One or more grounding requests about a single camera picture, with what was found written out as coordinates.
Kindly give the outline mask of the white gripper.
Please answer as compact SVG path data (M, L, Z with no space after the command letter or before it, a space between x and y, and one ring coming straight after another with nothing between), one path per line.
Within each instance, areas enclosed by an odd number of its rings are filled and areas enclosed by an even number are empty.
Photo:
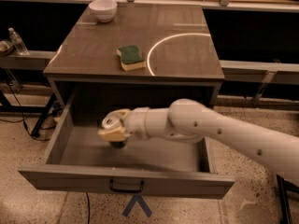
M98 135L108 142L123 142L128 137L135 140L147 140L149 138L146 130L146 116L148 107L130 109L118 109L110 112L109 117L116 117L123 121L124 128L100 129Z

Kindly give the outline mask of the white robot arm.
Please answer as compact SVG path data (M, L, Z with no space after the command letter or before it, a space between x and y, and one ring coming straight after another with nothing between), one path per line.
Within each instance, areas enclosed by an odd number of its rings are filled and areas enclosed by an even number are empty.
M210 137L299 186L299 138L229 118L189 99L168 108L119 109L102 120L98 135L110 143L163 138L195 143Z

